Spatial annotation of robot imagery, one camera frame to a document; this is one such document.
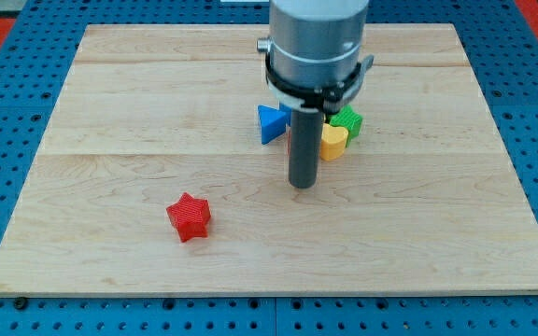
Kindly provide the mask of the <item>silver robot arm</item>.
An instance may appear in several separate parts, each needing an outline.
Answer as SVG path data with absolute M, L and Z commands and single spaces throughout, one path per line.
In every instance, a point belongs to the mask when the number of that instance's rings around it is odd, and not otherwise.
M 271 0 L 269 68 L 302 88 L 330 86 L 356 68 L 368 0 Z

